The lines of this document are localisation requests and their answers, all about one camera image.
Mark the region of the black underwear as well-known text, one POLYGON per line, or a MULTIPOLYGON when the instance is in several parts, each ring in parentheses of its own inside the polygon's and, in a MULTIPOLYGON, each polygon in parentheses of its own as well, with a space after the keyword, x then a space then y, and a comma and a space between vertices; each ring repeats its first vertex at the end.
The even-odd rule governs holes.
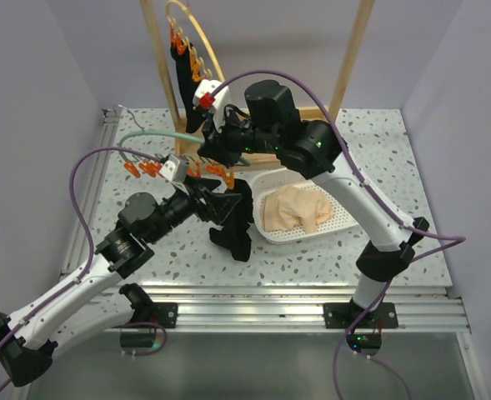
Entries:
POLYGON ((229 250, 234 260, 245 263, 250 258, 252 244, 248 230, 254 224, 252 189, 246 180, 236 178, 233 189, 225 193, 237 193, 242 198, 220 229, 209 229, 209 238, 213 244, 229 250))

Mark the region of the green clip hanger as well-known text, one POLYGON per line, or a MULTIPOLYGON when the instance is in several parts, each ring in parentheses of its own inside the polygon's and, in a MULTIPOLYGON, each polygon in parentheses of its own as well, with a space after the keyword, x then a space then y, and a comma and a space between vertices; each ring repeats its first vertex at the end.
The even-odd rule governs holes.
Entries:
POLYGON ((188 174, 193 177, 212 174, 234 186, 235 168, 205 165, 198 160, 197 150, 203 139, 195 133, 174 132, 168 125, 167 109, 129 108, 118 105, 121 111, 117 146, 123 167, 134 177, 155 178, 163 159, 174 153, 189 161, 188 174))

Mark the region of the beige underwear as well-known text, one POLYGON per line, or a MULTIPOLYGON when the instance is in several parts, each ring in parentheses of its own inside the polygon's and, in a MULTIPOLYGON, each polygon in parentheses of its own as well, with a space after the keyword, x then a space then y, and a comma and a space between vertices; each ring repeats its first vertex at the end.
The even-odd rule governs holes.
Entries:
POLYGON ((310 234, 333 216, 331 202, 320 191, 286 185, 265 198, 263 229, 266 232, 286 232, 302 226, 310 234))

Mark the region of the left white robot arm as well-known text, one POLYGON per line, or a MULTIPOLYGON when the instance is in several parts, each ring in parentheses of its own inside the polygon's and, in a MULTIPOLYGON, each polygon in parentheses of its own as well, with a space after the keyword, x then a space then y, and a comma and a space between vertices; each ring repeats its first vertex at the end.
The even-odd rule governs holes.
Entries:
POLYGON ((56 286, 16 312, 0 312, 0 363, 14 387, 40 378, 53 364, 53 338, 78 310, 134 274, 153 257, 151 245, 191 216, 222 224, 240 203, 238 192, 217 192, 219 181, 186 177, 169 198, 137 192, 88 260, 56 286))

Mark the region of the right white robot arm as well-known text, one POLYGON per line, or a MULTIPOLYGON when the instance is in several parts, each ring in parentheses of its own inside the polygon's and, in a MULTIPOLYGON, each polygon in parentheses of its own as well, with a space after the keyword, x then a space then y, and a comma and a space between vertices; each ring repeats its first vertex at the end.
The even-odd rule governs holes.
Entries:
POLYGON ((360 168, 352 167, 328 123, 302 120, 288 87, 263 80, 250 85, 244 97, 248 113, 234 107, 219 81, 199 83, 193 105, 208 116, 198 155, 231 167, 244 153, 273 154, 284 167, 333 196, 369 237, 356 261, 361 276, 349 316, 357 326, 370 326, 379 317, 387 282, 413 261, 415 244, 429 230, 428 220, 409 216, 360 168))

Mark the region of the black sock on yellow hanger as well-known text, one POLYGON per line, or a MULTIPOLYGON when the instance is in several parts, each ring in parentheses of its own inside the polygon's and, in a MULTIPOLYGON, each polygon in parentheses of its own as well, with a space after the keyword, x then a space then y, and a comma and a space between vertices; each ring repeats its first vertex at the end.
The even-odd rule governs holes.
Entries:
POLYGON ((197 110, 193 105, 193 96, 199 83, 193 81, 193 71, 188 47, 185 47, 183 52, 180 53, 179 46, 172 43, 170 53, 175 62, 178 89, 186 113, 185 132, 192 134, 199 130, 205 121, 203 111, 197 110))

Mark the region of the yellow clip hanger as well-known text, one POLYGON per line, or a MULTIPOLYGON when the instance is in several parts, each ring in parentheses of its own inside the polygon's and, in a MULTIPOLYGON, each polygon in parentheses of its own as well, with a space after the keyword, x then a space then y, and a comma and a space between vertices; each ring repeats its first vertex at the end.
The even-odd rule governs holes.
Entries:
POLYGON ((165 4, 165 16, 168 20, 172 47, 179 56, 188 53, 193 81, 224 81, 225 76, 218 56, 193 10, 184 1, 170 0, 165 4))

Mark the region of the white perforated plastic basket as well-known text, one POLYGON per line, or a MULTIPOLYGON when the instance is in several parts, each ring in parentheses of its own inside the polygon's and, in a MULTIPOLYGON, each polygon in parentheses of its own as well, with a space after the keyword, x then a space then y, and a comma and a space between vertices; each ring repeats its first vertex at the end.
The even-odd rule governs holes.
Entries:
POLYGON ((250 187, 255 226, 271 243, 336 233, 358 224, 332 195, 286 168, 257 175, 250 187))

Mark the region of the aluminium rail frame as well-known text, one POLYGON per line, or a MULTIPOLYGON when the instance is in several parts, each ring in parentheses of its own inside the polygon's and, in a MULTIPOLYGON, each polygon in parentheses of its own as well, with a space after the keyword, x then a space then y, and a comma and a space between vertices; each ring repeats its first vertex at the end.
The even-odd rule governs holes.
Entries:
MULTIPOLYGON (((406 213, 430 216, 412 148, 396 110, 353 109, 341 117, 343 135, 368 172, 406 213)), ((180 330, 271 332, 324 328, 325 303, 346 303, 356 288, 355 262, 368 241, 355 222, 326 222, 312 237, 300 227, 270 237, 249 229, 251 257, 237 262, 208 239, 208 225, 188 219, 154 247, 154 256, 129 282, 152 300, 178 305, 180 330)), ((400 333, 455 333, 473 396, 488 398, 463 302, 438 243, 425 238, 417 261, 393 280, 387 300, 398 311, 400 333)))

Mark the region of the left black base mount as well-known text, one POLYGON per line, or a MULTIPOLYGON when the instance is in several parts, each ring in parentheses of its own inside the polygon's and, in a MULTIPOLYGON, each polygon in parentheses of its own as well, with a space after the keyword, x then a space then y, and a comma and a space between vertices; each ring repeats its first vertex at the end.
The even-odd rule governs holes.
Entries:
POLYGON ((156 302, 136 310, 130 320, 119 326, 119 344, 132 358, 150 356, 163 350, 168 341, 168 330, 174 329, 178 319, 175 302, 156 302))

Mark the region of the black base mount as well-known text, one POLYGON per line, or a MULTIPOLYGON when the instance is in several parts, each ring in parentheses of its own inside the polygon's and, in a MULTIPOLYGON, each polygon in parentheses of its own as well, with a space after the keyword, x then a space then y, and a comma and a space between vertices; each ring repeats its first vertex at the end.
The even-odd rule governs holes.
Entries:
POLYGON ((384 329, 399 328, 397 311, 393 303, 381 302, 357 322, 363 309, 353 302, 327 302, 323 305, 323 320, 327 329, 348 331, 348 347, 366 356, 376 355, 382 347, 384 329))
POLYGON ((174 329, 178 319, 175 302, 156 302, 136 310, 130 320, 119 326, 119 344, 132 358, 150 356, 163 350, 168 341, 168 330, 174 329))

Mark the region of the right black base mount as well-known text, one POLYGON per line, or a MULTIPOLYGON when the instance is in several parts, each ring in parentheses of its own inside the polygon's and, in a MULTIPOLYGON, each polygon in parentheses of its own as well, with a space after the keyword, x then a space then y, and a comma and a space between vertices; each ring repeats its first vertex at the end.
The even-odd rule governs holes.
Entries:
POLYGON ((382 347, 384 329, 399 328, 397 311, 393 303, 381 302, 357 322, 363 309, 353 302, 327 302, 323 305, 323 320, 327 329, 348 331, 348 347, 366 356, 376 355, 382 347))

